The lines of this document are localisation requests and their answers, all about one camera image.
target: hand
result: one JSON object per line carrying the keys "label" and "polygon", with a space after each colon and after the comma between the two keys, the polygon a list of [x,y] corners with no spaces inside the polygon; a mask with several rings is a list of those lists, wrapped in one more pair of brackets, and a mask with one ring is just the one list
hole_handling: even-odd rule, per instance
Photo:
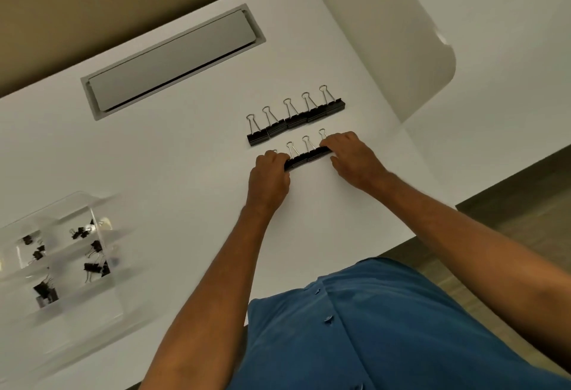
{"label": "hand", "polygon": [[332,134],[319,146],[328,147],[335,153],[331,163],[345,181],[370,195],[389,173],[371,148],[352,131]]}
{"label": "hand", "polygon": [[250,172],[246,206],[270,217],[282,205],[289,192],[289,172],[284,163],[289,155],[266,151],[256,159],[256,167]]}

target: blue shirt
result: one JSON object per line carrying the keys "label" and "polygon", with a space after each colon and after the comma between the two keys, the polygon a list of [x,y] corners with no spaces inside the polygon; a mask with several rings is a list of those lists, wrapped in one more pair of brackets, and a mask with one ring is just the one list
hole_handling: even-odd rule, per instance
{"label": "blue shirt", "polygon": [[252,300],[248,323],[229,390],[571,389],[389,259]]}

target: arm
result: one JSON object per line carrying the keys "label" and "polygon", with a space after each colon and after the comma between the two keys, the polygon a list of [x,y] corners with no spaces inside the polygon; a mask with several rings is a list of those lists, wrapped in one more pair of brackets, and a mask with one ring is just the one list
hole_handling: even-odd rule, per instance
{"label": "arm", "polygon": [[256,159],[236,226],[165,334],[140,390],[221,390],[228,384],[261,241],[289,191],[287,159],[274,151]]}
{"label": "arm", "polygon": [[339,175],[396,214],[482,302],[571,372],[571,276],[388,172],[355,133],[321,145]]}

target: clear acrylic organizer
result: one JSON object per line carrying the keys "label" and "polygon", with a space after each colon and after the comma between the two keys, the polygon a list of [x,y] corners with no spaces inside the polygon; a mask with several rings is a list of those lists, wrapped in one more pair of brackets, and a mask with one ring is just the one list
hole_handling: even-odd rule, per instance
{"label": "clear acrylic organizer", "polygon": [[[111,221],[96,214],[100,201],[76,192],[0,229],[0,344],[6,347],[0,383],[53,372],[143,320],[144,314],[122,301],[121,281],[129,271],[113,244]],[[89,234],[73,239],[80,227]],[[86,262],[106,262],[110,272],[90,277]],[[34,289],[40,283],[55,294],[41,298]]]}

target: forearm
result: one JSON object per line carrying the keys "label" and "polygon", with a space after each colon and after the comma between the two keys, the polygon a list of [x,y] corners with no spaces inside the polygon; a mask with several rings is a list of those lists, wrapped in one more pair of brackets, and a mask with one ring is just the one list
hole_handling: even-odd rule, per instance
{"label": "forearm", "polygon": [[231,377],[271,214],[245,206],[164,337],[141,390],[223,389]]}
{"label": "forearm", "polygon": [[393,174],[379,180],[371,194],[403,220],[504,321],[530,342],[547,343],[560,363],[560,354],[569,359],[568,274]]}

